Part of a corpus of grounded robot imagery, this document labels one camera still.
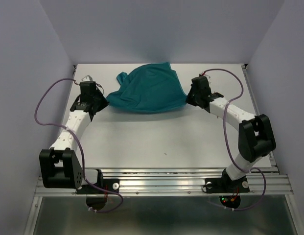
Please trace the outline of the teal cloth napkin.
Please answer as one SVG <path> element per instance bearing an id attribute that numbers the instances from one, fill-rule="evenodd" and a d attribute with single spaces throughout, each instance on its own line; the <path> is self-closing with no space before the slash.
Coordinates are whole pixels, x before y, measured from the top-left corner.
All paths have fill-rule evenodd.
<path id="1" fill-rule="evenodd" d="M 115 108 L 133 113 L 163 113 L 186 105 L 178 75 L 169 62 L 146 64 L 117 76 L 120 85 L 106 99 Z"/>

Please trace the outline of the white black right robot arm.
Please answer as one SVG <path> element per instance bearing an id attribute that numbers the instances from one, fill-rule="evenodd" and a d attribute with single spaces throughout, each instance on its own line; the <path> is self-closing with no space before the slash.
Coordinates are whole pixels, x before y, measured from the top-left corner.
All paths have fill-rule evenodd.
<path id="1" fill-rule="evenodd" d="M 276 148 L 276 141 L 270 119 L 267 115 L 255 115 L 232 105 L 220 93 L 212 93 L 208 82 L 193 79 L 187 95 L 187 103 L 198 106 L 210 114 L 222 118 L 226 148 L 229 151 L 226 124 L 238 132 L 238 150 L 236 158 L 223 170 L 222 176 L 211 180 L 208 193 L 231 191 L 242 186 L 242 180 L 262 157 Z"/>

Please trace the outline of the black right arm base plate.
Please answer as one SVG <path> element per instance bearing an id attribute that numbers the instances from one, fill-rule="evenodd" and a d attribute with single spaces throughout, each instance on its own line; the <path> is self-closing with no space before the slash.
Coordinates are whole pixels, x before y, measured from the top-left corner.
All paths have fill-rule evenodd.
<path id="1" fill-rule="evenodd" d="M 202 191 L 208 194 L 227 194 L 233 192 L 249 193 L 250 188 L 246 177 L 232 181 L 226 178 L 206 178 Z"/>

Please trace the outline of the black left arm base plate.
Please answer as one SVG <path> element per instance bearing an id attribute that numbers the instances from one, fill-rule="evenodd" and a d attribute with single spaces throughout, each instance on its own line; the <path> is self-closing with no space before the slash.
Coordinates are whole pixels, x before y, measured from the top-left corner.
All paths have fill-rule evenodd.
<path id="1" fill-rule="evenodd" d="M 81 186 L 76 190 L 78 195 L 95 195 L 95 194 L 117 194 L 119 193 L 120 180 L 117 178 L 107 179 L 104 178 L 102 186 L 89 184 Z"/>

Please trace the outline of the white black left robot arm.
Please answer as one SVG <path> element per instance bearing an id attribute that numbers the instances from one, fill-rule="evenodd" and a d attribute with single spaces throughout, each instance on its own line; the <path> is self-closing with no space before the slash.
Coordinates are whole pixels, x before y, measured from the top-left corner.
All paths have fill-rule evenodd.
<path id="1" fill-rule="evenodd" d="M 81 94 L 70 108 L 68 120 L 49 149 L 39 154 L 43 185 L 46 188 L 78 189 L 83 183 L 83 167 L 76 150 L 95 114 L 108 106 L 101 91 Z"/>

